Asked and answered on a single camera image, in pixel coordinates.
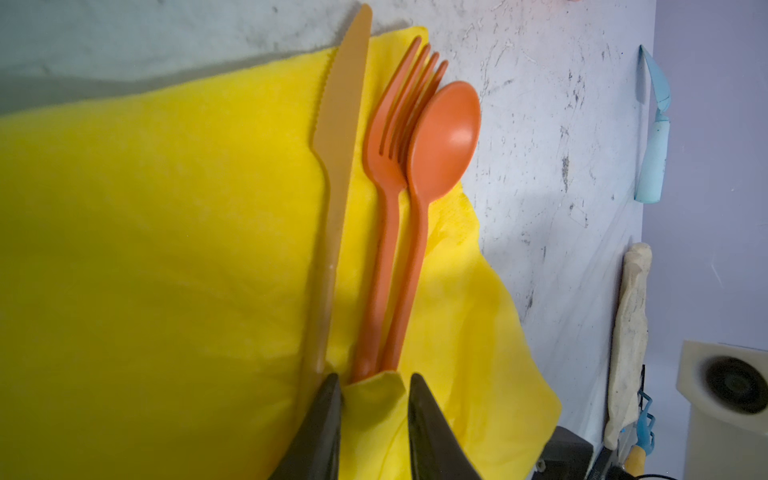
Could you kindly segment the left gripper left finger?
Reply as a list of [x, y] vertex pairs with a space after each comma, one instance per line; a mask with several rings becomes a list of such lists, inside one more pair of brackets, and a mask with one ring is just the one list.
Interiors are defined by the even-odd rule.
[[310, 408], [269, 480], [339, 478], [342, 393], [337, 373], [321, 384]]

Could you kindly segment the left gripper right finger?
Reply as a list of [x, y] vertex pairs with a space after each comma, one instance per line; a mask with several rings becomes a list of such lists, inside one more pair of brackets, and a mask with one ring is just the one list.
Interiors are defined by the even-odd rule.
[[410, 379], [408, 436], [412, 479], [480, 479], [419, 373]]

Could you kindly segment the yellow paper napkin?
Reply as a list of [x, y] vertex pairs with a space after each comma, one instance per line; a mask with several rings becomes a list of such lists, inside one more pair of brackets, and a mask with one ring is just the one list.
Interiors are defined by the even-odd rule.
[[[333, 51], [1, 120], [1, 475], [266, 479], [293, 435]], [[461, 189], [430, 208], [399, 371], [343, 387], [340, 475], [410, 475], [422, 374], [485, 479], [561, 414]]]

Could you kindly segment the orange plastic spoon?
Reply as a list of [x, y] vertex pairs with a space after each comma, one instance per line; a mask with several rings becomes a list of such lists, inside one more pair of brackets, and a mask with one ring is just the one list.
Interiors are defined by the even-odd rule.
[[380, 369], [395, 371], [404, 346], [425, 259], [429, 206], [458, 185], [473, 158], [481, 130], [477, 91], [465, 81], [440, 89], [421, 113], [408, 149], [412, 238]]

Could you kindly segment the orange plastic knife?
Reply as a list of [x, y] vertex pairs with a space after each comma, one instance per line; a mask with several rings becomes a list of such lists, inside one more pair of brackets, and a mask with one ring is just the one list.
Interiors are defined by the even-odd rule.
[[363, 4], [334, 55], [311, 142], [311, 149], [325, 172], [327, 208], [305, 328], [296, 400], [296, 418], [299, 420], [304, 418], [324, 378], [372, 18], [372, 8]]

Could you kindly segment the orange plastic fork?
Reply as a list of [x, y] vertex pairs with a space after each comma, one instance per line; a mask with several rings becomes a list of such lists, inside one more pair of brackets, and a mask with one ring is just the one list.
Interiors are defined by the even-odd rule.
[[400, 228], [399, 196], [407, 181], [401, 152], [407, 142], [409, 122], [415, 118], [418, 101], [436, 89], [447, 69], [430, 44], [414, 38], [381, 96], [368, 123], [363, 167], [378, 193], [378, 244], [370, 291], [358, 334], [350, 382], [356, 384], [378, 371]]

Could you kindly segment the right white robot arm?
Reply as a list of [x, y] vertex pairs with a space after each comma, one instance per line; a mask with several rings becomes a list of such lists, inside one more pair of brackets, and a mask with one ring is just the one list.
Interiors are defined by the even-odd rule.
[[683, 343], [677, 390], [690, 403], [683, 477], [767, 477], [767, 351]]

